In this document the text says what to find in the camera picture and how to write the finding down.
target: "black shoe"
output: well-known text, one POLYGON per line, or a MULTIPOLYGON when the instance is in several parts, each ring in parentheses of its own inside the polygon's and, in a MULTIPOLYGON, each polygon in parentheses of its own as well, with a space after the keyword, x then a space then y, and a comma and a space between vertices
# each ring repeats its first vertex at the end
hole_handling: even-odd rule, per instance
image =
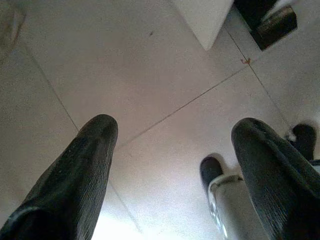
POLYGON ((297 149, 309 162, 314 159, 314 150, 317 141, 317 132, 313 126, 298 124, 292 129, 292 136, 286 139, 297 149))
POLYGON ((205 192, 208 191, 210 182, 222 174, 221 165, 216 158, 207 156, 202 160, 200 164, 200 175, 205 192))

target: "floor tile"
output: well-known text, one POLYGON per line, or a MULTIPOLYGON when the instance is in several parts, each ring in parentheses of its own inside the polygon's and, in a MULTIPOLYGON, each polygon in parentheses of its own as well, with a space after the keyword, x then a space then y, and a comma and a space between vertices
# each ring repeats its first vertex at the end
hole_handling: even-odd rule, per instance
POLYGON ((319 19, 320 1, 318 0, 296 1, 292 5, 292 8, 297 16, 297 30, 293 31, 264 51, 259 49, 258 45, 250 35, 249 26, 235 6, 231 8, 228 16, 226 17, 224 27, 232 36, 243 55, 246 58, 250 58, 251 61, 255 61, 264 54, 274 51, 278 46, 288 44, 291 39, 298 38, 301 31, 319 19))
POLYGON ((0 76, 2 226, 77 130, 23 46, 0 66, 0 76))
POLYGON ((225 29, 206 52, 165 0, 38 1, 22 36, 75 124, 112 115, 118 145, 244 68, 225 29))
POLYGON ((105 239, 143 239, 110 182, 92 236, 92 240, 105 239))
MULTIPOLYGON (((320 125, 320 20, 254 62, 253 70, 289 124, 320 125)), ((320 158, 320 135, 315 156, 320 158)))
POLYGON ((199 166, 208 154, 238 171, 231 130, 254 117, 281 135, 288 126, 247 67, 159 123, 113 158, 110 177, 149 239, 222 239, 210 217, 199 166))

